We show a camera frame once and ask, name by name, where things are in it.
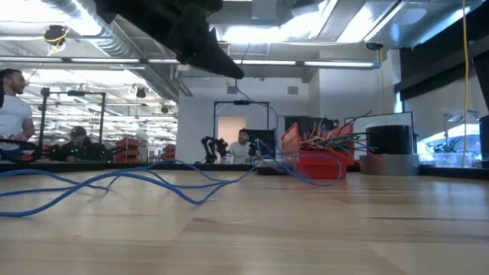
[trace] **desk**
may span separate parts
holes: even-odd
[[[208,182],[190,171],[156,172],[172,183]],[[0,192],[55,186],[65,185],[15,176],[2,179]],[[2,274],[489,273],[483,181],[353,173],[319,188],[252,175],[199,207],[136,180],[120,179],[113,188],[107,195],[81,190],[28,218],[0,218]],[[202,198],[208,190],[185,192]],[[5,197],[0,209],[32,209],[55,195]]]

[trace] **red boxes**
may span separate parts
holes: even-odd
[[[339,131],[340,129],[335,129],[324,133],[322,137],[336,137]],[[351,125],[347,125],[341,135],[350,134],[352,131]],[[295,171],[312,179],[336,179],[338,175],[340,179],[346,177],[348,165],[354,163],[348,152],[300,150],[301,141],[303,139],[299,136],[299,127],[294,123],[282,137],[282,151],[286,154],[283,158],[288,167],[295,168]]]

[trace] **black speaker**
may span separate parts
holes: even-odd
[[[374,154],[413,154],[411,127],[385,125],[367,128],[367,146],[377,148]]]
[[[489,156],[489,115],[479,118],[479,129],[481,131],[481,152],[482,157]],[[482,162],[483,168],[489,168],[489,161]]]

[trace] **man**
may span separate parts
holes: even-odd
[[[92,145],[92,140],[90,137],[86,136],[86,130],[81,126],[76,126],[71,129],[70,137],[71,141],[64,144],[60,149],[62,152],[62,159],[56,160],[69,162],[79,160],[80,158],[83,158],[80,153]]]
[[[238,135],[238,141],[229,146],[229,152],[233,156],[233,164],[251,163],[250,136],[246,129],[241,129]]]
[[[27,141],[34,135],[31,107],[17,97],[24,93],[26,85],[20,70],[0,71],[0,138]],[[0,143],[0,148],[9,157],[22,157],[18,144]]]
[[[79,149],[86,149],[90,144],[92,144],[90,137],[86,136],[85,128],[81,126],[76,126],[71,129],[70,137],[71,141],[64,144],[63,147],[78,147]]]

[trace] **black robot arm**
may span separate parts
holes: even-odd
[[[211,73],[242,79],[245,73],[219,46],[207,16],[222,0],[95,0],[107,23],[116,15],[130,21],[176,53],[176,59]]]
[[[228,144],[221,138],[213,137],[203,137],[202,145],[204,145],[204,150],[206,151],[206,164],[212,164],[217,160],[217,155],[215,154],[216,147],[217,152],[224,157],[226,155],[226,147]]]

